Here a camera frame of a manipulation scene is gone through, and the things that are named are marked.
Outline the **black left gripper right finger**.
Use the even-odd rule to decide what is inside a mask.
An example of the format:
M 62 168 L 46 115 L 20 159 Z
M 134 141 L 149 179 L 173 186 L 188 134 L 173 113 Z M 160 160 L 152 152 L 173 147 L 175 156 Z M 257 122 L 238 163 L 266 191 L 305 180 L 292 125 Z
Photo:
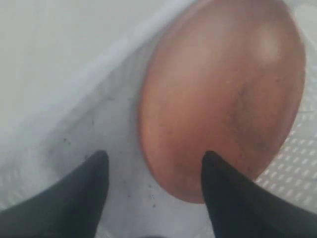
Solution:
M 202 159 L 202 192 L 216 238 L 315 238 L 317 215 L 256 185 L 214 151 Z

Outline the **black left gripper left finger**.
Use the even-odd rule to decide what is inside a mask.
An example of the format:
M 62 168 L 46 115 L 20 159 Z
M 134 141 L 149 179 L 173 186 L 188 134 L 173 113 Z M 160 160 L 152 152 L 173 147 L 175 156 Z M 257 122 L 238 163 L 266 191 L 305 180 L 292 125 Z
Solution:
M 2 238 L 93 238 L 109 187 L 106 151 L 97 151 L 45 191 L 1 211 Z

